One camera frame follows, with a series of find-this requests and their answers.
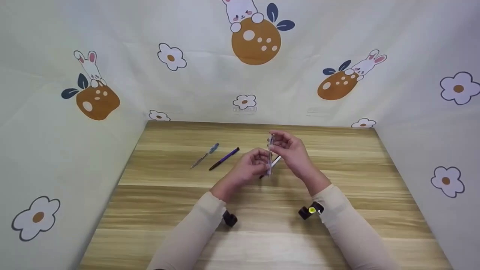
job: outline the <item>dark blue leaf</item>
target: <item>dark blue leaf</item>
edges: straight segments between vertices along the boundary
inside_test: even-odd
[[[283,20],[276,25],[276,28],[280,31],[288,31],[295,27],[295,23],[291,20]]]
[[[77,81],[78,87],[81,89],[85,89],[88,87],[88,80],[85,78],[85,75],[82,73],[78,74],[78,81]]]
[[[343,64],[341,64],[340,67],[338,68],[338,71],[345,70],[346,68],[348,68],[350,63],[352,63],[352,60],[347,60],[347,61],[343,62]]]
[[[78,93],[78,89],[75,88],[68,88],[62,91],[61,97],[64,99],[69,99],[73,96],[75,96]]]
[[[278,19],[278,7],[275,4],[270,3],[267,6],[267,16],[272,23]]]
[[[333,68],[324,69],[324,74],[325,75],[332,75],[333,73],[335,73],[335,70]]]

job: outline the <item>white backdrop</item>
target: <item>white backdrop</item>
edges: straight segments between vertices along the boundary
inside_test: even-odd
[[[375,128],[452,265],[473,269],[479,14],[475,0],[6,1],[0,261],[74,268],[154,119]]]

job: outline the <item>pen clip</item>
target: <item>pen clip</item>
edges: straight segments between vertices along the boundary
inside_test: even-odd
[[[210,148],[209,154],[213,153],[218,148],[219,145],[220,145],[219,143],[214,144],[212,148]]]

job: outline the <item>beige sleeve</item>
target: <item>beige sleeve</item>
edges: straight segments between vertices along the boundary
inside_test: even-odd
[[[147,269],[193,269],[203,248],[222,221],[225,205],[224,201],[212,193],[205,193],[165,238]]]
[[[380,235],[352,207],[334,185],[313,197],[325,208],[320,215],[336,245],[353,270],[397,270]]]

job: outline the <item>blue pen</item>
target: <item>blue pen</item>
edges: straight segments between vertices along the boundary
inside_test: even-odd
[[[221,160],[217,161],[215,164],[213,164],[212,167],[210,167],[210,169],[208,169],[209,171],[215,169],[218,165],[222,164],[222,162],[226,161],[229,157],[233,156],[235,153],[237,153],[238,151],[240,151],[240,148],[237,147],[235,148],[232,152],[230,152],[228,155],[224,156]]]
[[[218,145],[219,145],[219,143],[214,144],[214,145],[210,148],[210,151],[206,152],[206,153],[203,155],[203,157],[201,157],[200,159],[198,159],[197,162],[195,162],[195,163],[190,167],[190,169],[193,168],[193,167],[195,167],[195,166],[197,166],[202,160],[204,160],[204,158],[206,158],[206,157],[208,156],[208,154],[213,153],[213,152],[218,148]]]

